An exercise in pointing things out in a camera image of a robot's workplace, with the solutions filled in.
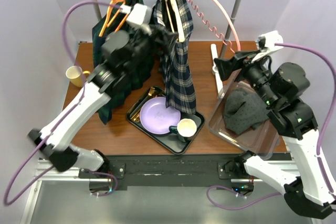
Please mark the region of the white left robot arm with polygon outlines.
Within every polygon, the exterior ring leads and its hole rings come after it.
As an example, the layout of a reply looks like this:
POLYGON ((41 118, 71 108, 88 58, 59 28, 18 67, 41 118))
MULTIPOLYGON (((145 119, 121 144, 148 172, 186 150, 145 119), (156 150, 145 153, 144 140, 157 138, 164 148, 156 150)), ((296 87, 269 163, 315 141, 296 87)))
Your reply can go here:
POLYGON ((76 97, 51 123, 28 133, 57 171, 77 167, 90 170, 97 178, 108 174, 108 159, 98 150, 73 145, 74 136, 93 114, 121 94, 156 49, 171 50, 177 38, 177 33, 153 25, 143 26, 133 36, 120 30, 106 38, 100 48, 102 63, 94 68, 76 97))

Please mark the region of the navy white plaid skirt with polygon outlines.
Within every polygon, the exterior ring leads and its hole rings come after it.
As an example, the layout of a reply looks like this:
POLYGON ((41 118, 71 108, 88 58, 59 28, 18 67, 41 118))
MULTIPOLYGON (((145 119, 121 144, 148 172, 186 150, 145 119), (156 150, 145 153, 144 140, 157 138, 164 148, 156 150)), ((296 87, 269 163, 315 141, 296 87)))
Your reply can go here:
MULTIPOLYGON (((188 63, 188 44, 194 29, 187 0, 176 0, 182 20, 185 41, 178 39, 170 55, 162 52, 159 71, 165 84, 166 106, 172 106, 186 114, 196 113, 196 93, 188 63)), ((151 22, 171 31, 164 0, 157 0, 152 9, 151 22)))

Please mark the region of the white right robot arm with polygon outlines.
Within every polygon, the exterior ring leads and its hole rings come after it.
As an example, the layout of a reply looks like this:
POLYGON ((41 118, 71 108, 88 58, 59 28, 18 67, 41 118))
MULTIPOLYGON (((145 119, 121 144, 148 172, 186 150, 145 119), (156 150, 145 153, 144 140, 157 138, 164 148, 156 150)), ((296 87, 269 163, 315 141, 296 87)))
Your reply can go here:
POLYGON ((324 219, 334 212, 335 195, 328 170, 321 168, 324 155, 318 144, 322 135, 311 107, 301 100, 310 83, 304 69, 292 62, 276 72, 264 67, 269 56, 260 51, 240 51, 230 59, 214 60, 221 80, 238 71, 237 80, 246 80, 268 109, 270 122, 290 148, 299 175, 295 176, 246 151, 225 167, 239 178, 257 177, 273 187, 296 214, 324 219))

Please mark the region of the beige hanger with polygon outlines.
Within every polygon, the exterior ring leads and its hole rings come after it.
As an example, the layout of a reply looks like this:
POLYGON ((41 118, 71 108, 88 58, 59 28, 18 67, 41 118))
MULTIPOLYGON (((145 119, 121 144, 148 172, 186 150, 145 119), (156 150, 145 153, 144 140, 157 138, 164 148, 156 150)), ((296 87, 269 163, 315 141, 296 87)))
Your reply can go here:
POLYGON ((179 12, 179 7, 176 0, 164 0, 170 29, 173 33, 178 33, 178 41, 184 42, 185 35, 182 25, 182 20, 179 12))

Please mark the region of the grey dotted skirt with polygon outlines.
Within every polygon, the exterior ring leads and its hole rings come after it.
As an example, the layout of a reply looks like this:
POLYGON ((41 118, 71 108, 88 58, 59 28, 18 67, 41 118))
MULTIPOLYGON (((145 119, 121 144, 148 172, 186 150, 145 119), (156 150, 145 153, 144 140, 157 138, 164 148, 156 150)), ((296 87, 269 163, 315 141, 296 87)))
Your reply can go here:
POLYGON ((242 134, 249 128, 255 130, 268 120, 267 113, 267 106, 258 94, 238 88, 228 95, 223 118, 227 129, 242 134))

